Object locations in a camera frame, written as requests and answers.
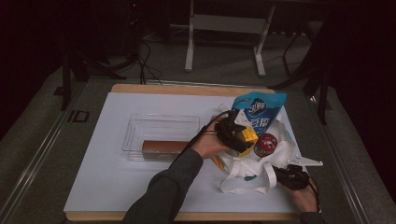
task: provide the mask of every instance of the white surface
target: white surface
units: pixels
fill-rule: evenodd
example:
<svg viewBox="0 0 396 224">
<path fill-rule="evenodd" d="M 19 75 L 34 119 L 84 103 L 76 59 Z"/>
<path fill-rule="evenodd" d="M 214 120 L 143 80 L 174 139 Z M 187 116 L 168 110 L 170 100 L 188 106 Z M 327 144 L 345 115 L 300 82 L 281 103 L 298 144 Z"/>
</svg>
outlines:
<svg viewBox="0 0 396 224">
<path fill-rule="evenodd" d="M 128 161 L 121 150 L 123 137 L 132 113 L 199 116 L 201 127 L 221 111 L 219 105 L 229 107 L 234 97 L 188 96 L 140 93 L 110 93 L 107 96 L 91 142 L 68 200 L 65 212 L 122 212 L 146 191 L 150 179 L 170 163 L 160 161 Z M 281 110 L 285 123 L 295 141 L 288 116 Z M 222 193 L 221 180 L 227 177 L 212 160 L 194 180 L 180 212 L 296 212 L 289 195 L 276 187 L 267 194 Z"/>
</svg>

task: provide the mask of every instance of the small can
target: small can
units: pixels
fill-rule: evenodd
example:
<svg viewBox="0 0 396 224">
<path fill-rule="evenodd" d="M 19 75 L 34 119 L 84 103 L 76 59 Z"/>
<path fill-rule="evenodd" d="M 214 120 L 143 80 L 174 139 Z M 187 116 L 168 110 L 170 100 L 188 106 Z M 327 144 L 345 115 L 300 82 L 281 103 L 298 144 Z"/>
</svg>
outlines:
<svg viewBox="0 0 396 224">
<path fill-rule="evenodd" d="M 254 146 L 254 153 L 260 157 L 266 157 L 274 153 L 277 146 L 276 138 L 270 133 L 263 133 Z"/>
</svg>

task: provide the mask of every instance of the gray floor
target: gray floor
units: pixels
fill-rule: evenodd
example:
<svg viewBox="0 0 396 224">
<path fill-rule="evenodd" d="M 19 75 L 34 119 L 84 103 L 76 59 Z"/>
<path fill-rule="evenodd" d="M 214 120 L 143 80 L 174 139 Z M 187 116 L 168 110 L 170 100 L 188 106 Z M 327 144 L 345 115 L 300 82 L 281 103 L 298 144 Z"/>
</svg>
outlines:
<svg viewBox="0 0 396 224">
<path fill-rule="evenodd" d="M 270 35 L 265 42 L 263 59 L 267 72 L 266 77 L 258 77 L 253 60 L 252 46 L 255 41 L 208 41 L 207 38 L 198 36 L 195 45 L 193 70 L 190 73 L 184 71 L 184 62 L 187 52 L 187 36 L 184 31 L 175 31 L 171 41 L 164 43 L 157 41 L 155 35 L 149 36 L 147 43 L 150 46 L 148 65 L 154 76 L 158 76 L 162 83 L 167 81 L 222 84 L 236 86 L 269 86 L 287 78 L 285 68 L 281 61 L 283 49 L 289 44 L 290 38 L 283 35 Z M 291 70 L 295 69 L 309 48 L 309 41 L 301 36 L 288 53 L 288 61 Z M 142 46 L 142 57 L 148 53 L 148 49 Z M 136 83 L 140 69 L 133 66 L 118 71 L 120 75 L 128 77 L 126 81 Z M 146 77 L 151 78 L 153 83 L 159 82 L 157 78 L 146 70 Z M 111 80 L 92 71 L 92 78 L 88 83 L 73 83 L 76 101 L 72 102 L 71 108 L 60 111 L 62 98 L 53 95 L 56 87 L 62 86 L 62 69 L 52 74 L 44 83 L 39 93 L 23 112 L 20 119 L 11 128 L 8 134 L 0 142 L 0 204 L 6 204 L 8 195 L 11 194 L 25 167 L 37 151 L 46 151 L 47 158 L 43 160 L 43 169 L 36 167 L 39 175 L 29 180 L 27 187 L 30 190 L 24 192 L 20 201 L 15 204 L 12 220 L 10 223 L 71 223 L 65 220 L 63 213 L 64 200 L 70 189 L 60 189 L 61 186 L 71 185 L 73 176 L 78 170 L 78 165 L 84 155 L 86 146 L 89 144 L 89 136 L 99 114 L 92 114 L 92 124 L 88 127 L 69 127 L 80 132 L 79 139 L 70 141 L 65 133 L 54 133 L 53 130 L 62 131 L 69 125 L 67 119 L 70 110 L 84 109 L 97 106 L 97 102 L 103 102 L 103 94 L 95 95 L 95 91 L 86 88 L 95 85 L 100 89 L 98 92 L 110 91 Z M 304 80 L 287 87 L 291 91 L 301 91 Z M 78 96 L 89 97 L 90 101 L 79 101 Z M 336 92 L 329 91 L 329 105 L 327 120 L 329 125 L 326 134 L 333 139 L 340 150 L 345 172 L 349 174 L 354 189 L 359 195 L 359 203 L 363 207 L 363 213 L 369 220 L 368 223 L 394 223 L 396 220 L 395 204 L 388 196 L 380 178 L 378 177 L 364 146 L 351 124 L 347 113 L 339 103 Z M 50 151 L 51 147 L 43 148 L 44 145 L 70 145 L 70 152 Z M 48 180 L 48 176 L 55 176 L 58 182 Z"/>
</svg>

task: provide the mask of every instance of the person's left hand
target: person's left hand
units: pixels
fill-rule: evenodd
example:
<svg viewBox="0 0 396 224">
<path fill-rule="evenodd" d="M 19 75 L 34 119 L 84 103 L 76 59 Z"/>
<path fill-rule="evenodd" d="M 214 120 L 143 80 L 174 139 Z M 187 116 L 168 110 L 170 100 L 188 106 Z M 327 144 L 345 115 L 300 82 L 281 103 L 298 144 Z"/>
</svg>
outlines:
<svg viewBox="0 0 396 224">
<path fill-rule="evenodd" d="M 211 158 L 221 151 L 228 150 L 222 142 L 218 139 L 215 133 L 215 125 L 220 119 L 214 121 L 205 133 L 201 135 L 201 137 L 192 145 L 192 149 L 194 149 L 203 159 Z"/>
</svg>

